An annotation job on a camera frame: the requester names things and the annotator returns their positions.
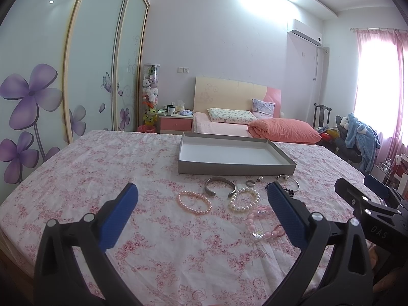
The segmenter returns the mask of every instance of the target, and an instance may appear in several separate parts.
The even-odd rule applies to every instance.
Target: sliding wardrobe door
[[[136,131],[137,80],[147,5],[144,0],[127,0],[119,38],[116,65],[116,116],[119,131]]]
[[[113,130],[113,52],[123,1],[82,0],[73,20],[66,91],[74,140],[91,130]]]
[[[0,25],[0,203],[67,145],[63,60],[75,2],[16,0]]]

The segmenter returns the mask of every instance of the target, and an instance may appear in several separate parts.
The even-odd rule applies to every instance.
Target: curtain rod
[[[398,31],[404,31],[408,32],[408,30],[401,30],[401,29],[396,29],[396,28],[350,28],[350,31],[356,31],[356,30],[398,30]]]

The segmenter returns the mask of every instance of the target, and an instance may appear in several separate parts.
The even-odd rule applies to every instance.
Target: metal screw
[[[48,225],[49,227],[53,227],[53,226],[56,225],[56,224],[57,224],[57,221],[54,220],[54,219],[51,219],[51,220],[49,220],[49,221],[47,222],[47,225]]]
[[[354,225],[354,226],[358,226],[359,221],[358,221],[356,218],[351,218],[351,219],[350,219],[350,223],[351,223],[352,225]]]
[[[92,222],[94,218],[95,218],[94,214],[88,213],[88,214],[85,214],[84,221],[85,222]]]
[[[315,221],[321,221],[321,220],[323,220],[323,215],[320,214],[320,213],[318,213],[318,212],[314,212],[314,213],[312,214],[312,218],[313,218]]]

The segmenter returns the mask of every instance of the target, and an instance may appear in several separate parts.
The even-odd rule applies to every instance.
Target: mug
[[[169,107],[169,113],[168,113],[168,115],[169,115],[169,116],[174,115],[174,111],[175,111],[175,110],[176,110],[175,107]]]

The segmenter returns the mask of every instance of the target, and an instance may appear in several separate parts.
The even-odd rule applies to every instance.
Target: headboard
[[[275,102],[273,117],[280,116],[281,90],[243,81],[208,77],[195,78],[195,112],[207,113],[208,108],[251,111],[252,99]]]

